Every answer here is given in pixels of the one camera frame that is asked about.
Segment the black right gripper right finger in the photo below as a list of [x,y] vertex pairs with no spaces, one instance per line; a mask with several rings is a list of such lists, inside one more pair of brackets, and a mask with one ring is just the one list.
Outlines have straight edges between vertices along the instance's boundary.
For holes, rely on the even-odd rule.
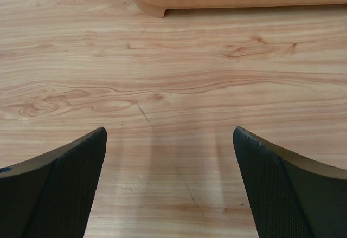
[[258,237],[346,237],[346,170],[237,127],[233,145]]

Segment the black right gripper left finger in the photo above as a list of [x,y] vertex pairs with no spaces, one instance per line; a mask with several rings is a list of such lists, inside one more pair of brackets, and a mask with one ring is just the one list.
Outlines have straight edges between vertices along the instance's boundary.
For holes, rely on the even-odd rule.
[[107,131],[1,168],[1,237],[83,237]]

